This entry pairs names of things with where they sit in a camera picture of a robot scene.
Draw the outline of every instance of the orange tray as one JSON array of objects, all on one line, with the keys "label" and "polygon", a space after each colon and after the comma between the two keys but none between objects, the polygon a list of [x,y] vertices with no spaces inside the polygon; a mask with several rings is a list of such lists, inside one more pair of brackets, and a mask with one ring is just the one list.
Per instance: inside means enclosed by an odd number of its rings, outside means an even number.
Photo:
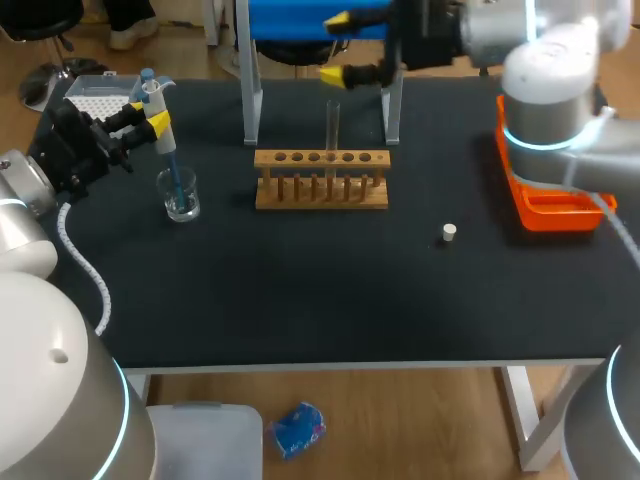
[{"label": "orange tray", "polygon": [[[507,140],[504,136],[504,97],[498,97],[497,103],[496,141],[522,225],[533,232],[588,232],[595,230],[602,221],[604,213],[587,195],[534,188],[516,180],[511,173]],[[616,210],[618,203],[613,195],[602,194],[602,198],[611,210]]]}]

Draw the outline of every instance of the wooden floor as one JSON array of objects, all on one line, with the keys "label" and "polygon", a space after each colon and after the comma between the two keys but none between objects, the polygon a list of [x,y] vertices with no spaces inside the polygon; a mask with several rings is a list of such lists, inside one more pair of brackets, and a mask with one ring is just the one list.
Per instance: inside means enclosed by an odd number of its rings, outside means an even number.
[{"label": "wooden floor", "polygon": [[[74,55],[100,60],[121,74],[153,67],[174,78],[231,78],[207,49],[200,30],[162,29],[130,53],[105,48],[107,31],[81,27],[70,35]],[[602,85],[622,115],[640,115],[640,33],[623,52],[604,59]],[[339,62],[367,63],[380,54],[375,42],[355,43]],[[41,46],[0,39],[0,151],[25,150],[38,115],[21,107],[21,78],[46,59]],[[263,76],[290,78],[291,67],[261,59]],[[301,76],[315,76],[301,69]],[[422,75],[475,74],[463,60]],[[540,400],[559,368],[530,369]],[[328,433],[301,457],[284,463],[267,444],[267,480],[561,480],[559,458],[539,475],[522,475],[501,381],[491,369],[348,371],[184,375],[156,378],[153,403],[215,400],[255,407],[265,424],[301,400],[325,414]]]}]

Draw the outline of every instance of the wooden test tube rack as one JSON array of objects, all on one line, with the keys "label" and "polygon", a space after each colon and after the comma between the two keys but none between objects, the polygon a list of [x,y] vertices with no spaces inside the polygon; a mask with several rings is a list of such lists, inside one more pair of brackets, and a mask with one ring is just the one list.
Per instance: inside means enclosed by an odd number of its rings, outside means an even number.
[{"label": "wooden test tube rack", "polygon": [[[337,150],[333,161],[317,150],[256,150],[258,210],[386,209],[384,171],[391,168],[388,150]],[[279,171],[294,171],[285,177]],[[305,170],[321,173],[302,176]],[[349,171],[334,178],[332,172]]]}]

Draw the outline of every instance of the black table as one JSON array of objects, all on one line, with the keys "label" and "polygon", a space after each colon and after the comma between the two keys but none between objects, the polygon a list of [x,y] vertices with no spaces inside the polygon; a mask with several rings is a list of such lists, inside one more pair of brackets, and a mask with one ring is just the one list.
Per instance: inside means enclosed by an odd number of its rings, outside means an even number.
[{"label": "black table", "polygon": [[[261,148],[322,149],[329,98],[341,102],[341,148],[385,148],[377,89],[264,90]],[[166,99],[200,218],[166,218],[155,188],[165,167],[150,146],[132,155],[133,175],[114,171],[69,214],[71,239],[111,290],[107,347],[123,367],[156,371],[605,357],[634,330],[640,276],[607,225],[523,230],[493,140],[498,92],[491,78],[405,82],[386,212],[257,212],[240,85],[178,82]],[[640,235],[640,196],[618,200]],[[95,323],[99,295],[54,223],[51,281]],[[442,248],[445,223],[458,234]]]}]

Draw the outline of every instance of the blue packaging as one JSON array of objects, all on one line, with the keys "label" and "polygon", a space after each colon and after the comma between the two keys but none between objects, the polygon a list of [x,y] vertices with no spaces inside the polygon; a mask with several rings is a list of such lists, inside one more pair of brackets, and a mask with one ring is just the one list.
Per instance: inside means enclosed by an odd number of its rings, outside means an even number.
[{"label": "blue packaging", "polygon": [[313,405],[302,402],[278,422],[267,426],[282,458],[289,460],[316,443],[327,431],[324,417]]}]

